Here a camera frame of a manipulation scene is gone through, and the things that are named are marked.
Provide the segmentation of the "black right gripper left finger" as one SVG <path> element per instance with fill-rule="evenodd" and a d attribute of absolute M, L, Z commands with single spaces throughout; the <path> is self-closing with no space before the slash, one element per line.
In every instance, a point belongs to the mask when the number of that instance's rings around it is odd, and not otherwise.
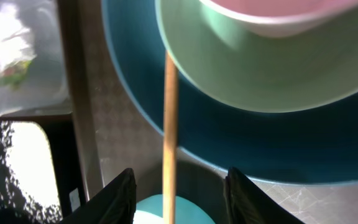
<path fill-rule="evenodd" d="M 132 224 L 135 211 L 135 175 L 133 169 L 126 168 L 90 201 L 60 223 Z"/>

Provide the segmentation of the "wooden chopstick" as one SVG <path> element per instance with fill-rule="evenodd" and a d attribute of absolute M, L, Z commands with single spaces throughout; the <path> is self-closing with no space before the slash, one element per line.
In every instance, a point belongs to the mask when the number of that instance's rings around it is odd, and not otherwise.
<path fill-rule="evenodd" d="M 163 222 L 175 224 L 177 191 L 178 75 L 169 53 L 165 56 L 163 115 Z"/>

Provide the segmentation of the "white tissue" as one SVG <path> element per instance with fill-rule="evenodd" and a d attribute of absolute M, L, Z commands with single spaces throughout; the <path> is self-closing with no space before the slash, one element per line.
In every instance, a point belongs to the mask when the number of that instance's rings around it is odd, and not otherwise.
<path fill-rule="evenodd" d="M 19 8 L 13 2 L 0 4 L 0 77 L 12 62 L 36 58 L 32 29 L 19 19 Z"/>

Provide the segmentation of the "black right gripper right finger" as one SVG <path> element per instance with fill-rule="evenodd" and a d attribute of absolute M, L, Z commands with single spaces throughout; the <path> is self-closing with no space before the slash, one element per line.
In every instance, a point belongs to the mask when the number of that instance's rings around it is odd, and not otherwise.
<path fill-rule="evenodd" d="M 235 167 L 225 177 L 224 198 L 230 224 L 303 224 Z"/>

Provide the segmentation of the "pandan snack wrapper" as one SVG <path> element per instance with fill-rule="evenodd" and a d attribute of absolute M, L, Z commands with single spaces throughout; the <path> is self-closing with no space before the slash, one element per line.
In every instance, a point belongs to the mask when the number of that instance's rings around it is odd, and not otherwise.
<path fill-rule="evenodd" d="M 31 60 L 21 60 L 9 64 L 0 77 L 0 87 L 9 86 L 13 90 L 18 89 L 25 80 L 31 63 Z"/>

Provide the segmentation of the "rice grains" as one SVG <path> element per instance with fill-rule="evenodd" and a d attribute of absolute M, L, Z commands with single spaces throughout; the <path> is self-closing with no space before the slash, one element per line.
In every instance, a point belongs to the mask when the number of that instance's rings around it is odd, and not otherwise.
<path fill-rule="evenodd" d="M 0 121 L 0 223 L 63 218 L 50 143 L 39 124 Z"/>

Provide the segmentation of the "light blue bowl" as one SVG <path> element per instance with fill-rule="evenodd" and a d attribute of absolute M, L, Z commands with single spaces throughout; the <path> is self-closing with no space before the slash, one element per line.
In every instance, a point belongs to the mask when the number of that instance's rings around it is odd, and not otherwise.
<path fill-rule="evenodd" d="M 176 224 L 215 224 L 193 202 L 176 196 Z M 163 224 L 163 195 L 153 195 L 137 202 L 133 224 Z"/>

